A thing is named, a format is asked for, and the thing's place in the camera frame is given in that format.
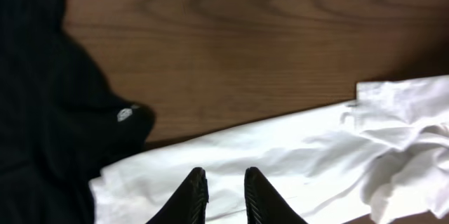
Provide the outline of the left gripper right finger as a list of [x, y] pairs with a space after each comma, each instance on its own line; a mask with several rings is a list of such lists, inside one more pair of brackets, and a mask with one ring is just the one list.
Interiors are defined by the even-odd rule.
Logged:
[[257, 167], [246, 169], [244, 195], [248, 224], [307, 224]]

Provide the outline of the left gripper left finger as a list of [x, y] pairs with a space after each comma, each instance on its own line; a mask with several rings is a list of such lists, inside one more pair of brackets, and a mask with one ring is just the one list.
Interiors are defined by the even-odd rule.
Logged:
[[206, 172], [196, 167], [146, 224], [205, 224], [208, 200]]

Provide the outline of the white t-shirt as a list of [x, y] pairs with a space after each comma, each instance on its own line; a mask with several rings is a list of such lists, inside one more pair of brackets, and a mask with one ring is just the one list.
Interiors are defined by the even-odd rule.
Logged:
[[245, 220], [243, 174], [257, 167], [309, 223], [376, 223], [448, 213], [448, 77], [360, 82], [356, 99], [134, 155], [91, 181], [97, 223], [144, 223], [195, 167], [208, 223]]

